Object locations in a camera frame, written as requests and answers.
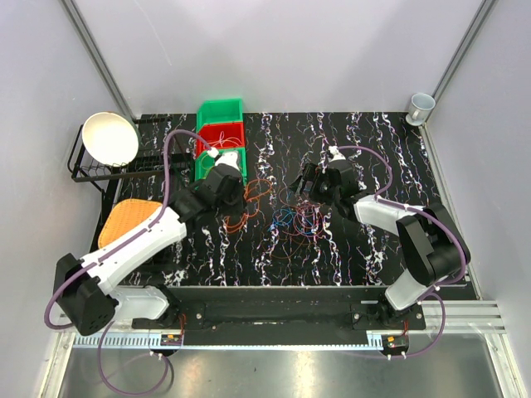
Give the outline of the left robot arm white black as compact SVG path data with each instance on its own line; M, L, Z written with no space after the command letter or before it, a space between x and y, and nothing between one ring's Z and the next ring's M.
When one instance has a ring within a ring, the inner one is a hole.
M90 336L113 321L146 319L170 328L179 317L171 295L157 286L123 286L124 278L159 251L178 243L195 226L244 206L241 169L216 162L206 177L179 191L146 221L107 246L79 259L68 253L56 263L52 304L69 324Z

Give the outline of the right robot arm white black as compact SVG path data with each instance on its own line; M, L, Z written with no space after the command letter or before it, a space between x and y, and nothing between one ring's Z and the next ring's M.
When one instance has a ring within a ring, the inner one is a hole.
M410 206L366 192L345 159L333 160L326 168L305 164L289 189L296 194L306 192L319 204L335 206L349 221L398 237L406 268L373 310L385 328L398 327L429 293L460 280L470 263L470 250L442 204Z

